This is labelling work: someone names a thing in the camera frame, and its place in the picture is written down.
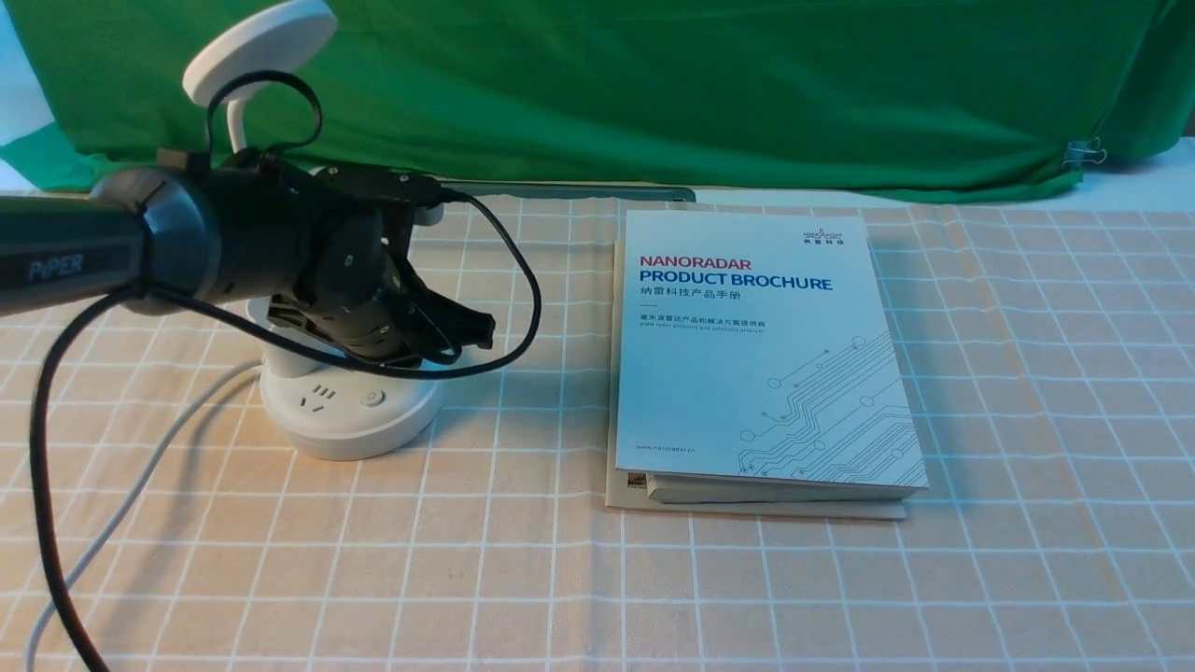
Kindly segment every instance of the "checkered tablecloth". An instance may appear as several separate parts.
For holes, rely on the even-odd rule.
[[[606,509],[620,218],[703,206],[489,202],[544,286],[532,350],[363,463],[296,456],[251,379],[229,390],[76,591],[115,670],[1195,670],[1190,215],[766,209],[870,227],[932,485],[893,524]],[[412,258],[496,313],[500,348],[521,336],[529,293],[479,216]],[[27,397],[76,310],[0,323],[2,670],[44,600]],[[81,340],[50,423],[68,561],[186,399],[258,352],[191,316]],[[57,630],[43,650],[73,658]]]

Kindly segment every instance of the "green backdrop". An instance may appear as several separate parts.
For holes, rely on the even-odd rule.
[[[5,0],[93,169],[200,147],[180,78],[269,0]],[[1170,147],[1195,104],[1195,0],[330,0],[300,74],[306,161],[461,179],[836,188],[921,201],[1064,190],[1072,141]],[[296,94],[251,142],[310,129]]]

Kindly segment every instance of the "white mount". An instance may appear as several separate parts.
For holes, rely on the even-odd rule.
[[[191,61],[183,88],[207,108],[215,92],[243,74],[293,72],[336,32],[336,16],[323,0],[290,0],[264,10],[225,31]],[[239,88],[228,99],[233,151],[247,146],[245,104],[263,84]],[[269,298],[249,303],[257,324],[292,341],[335,353],[294,329],[266,319]],[[262,402],[283,436],[301,453],[320,459],[355,460],[388,453],[419,434],[443,405],[443,385],[397,380],[319,365],[265,346],[259,377]]]
[[[324,0],[290,0],[229,28],[208,43],[183,72],[183,90],[207,108],[221,86],[253,71],[294,72],[336,32],[336,14]],[[228,138],[244,149],[245,105],[266,83],[249,84],[227,98]]]

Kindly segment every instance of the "robotic arm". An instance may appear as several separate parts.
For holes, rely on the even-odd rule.
[[[133,283],[208,304],[270,297],[270,320],[361,362],[453,364],[490,349],[492,316],[429,289],[406,259],[423,210],[467,196],[425,176],[393,176],[388,197],[358,197],[244,149],[217,169],[163,151],[86,200],[0,197],[0,314]],[[158,299],[142,314],[179,310]]]

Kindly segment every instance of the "brochure cover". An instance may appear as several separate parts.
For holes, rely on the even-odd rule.
[[[632,210],[621,248],[618,470],[927,487],[865,225]]]

